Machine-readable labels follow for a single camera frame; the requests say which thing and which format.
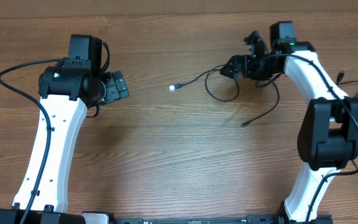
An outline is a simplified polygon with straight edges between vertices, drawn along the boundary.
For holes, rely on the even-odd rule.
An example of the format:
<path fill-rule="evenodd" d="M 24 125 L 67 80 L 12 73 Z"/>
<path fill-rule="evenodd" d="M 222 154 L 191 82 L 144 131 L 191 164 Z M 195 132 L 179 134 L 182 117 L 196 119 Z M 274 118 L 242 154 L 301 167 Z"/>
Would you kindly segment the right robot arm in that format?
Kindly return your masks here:
<path fill-rule="evenodd" d="M 295 37 L 291 21 L 270 26 L 270 47 L 253 31 L 244 38 L 249 55 L 234 55 L 220 70 L 238 80 L 273 81 L 289 77 L 308 105 L 297 137 L 302 165 L 277 215 L 249 215 L 247 223 L 332 223 L 317 210 L 330 183 L 358 156 L 358 97 L 350 97 L 329 77 L 309 42 Z"/>

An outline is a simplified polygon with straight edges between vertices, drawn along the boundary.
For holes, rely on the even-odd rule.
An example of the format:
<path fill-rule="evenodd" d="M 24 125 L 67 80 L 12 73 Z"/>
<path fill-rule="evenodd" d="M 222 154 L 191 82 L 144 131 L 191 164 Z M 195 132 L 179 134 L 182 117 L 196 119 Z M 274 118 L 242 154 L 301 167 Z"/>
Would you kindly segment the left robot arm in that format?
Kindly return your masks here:
<path fill-rule="evenodd" d="M 48 59 L 39 76 L 38 94 L 10 86 L 0 72 L 0 84 L 34 102 L 40 110 L 37 134 L 29 165 L 10 209 L 0 208 L 0 223 L 114 223 L 108 212 L 69 214 L 68 179 L 79 130 L 88 110 L 99 110 L 129 97 L 121 71 L 108 71 L 110 59 L 102 59 L 108 45 L 91 35 L 73 34 L 69 53 Z"/>

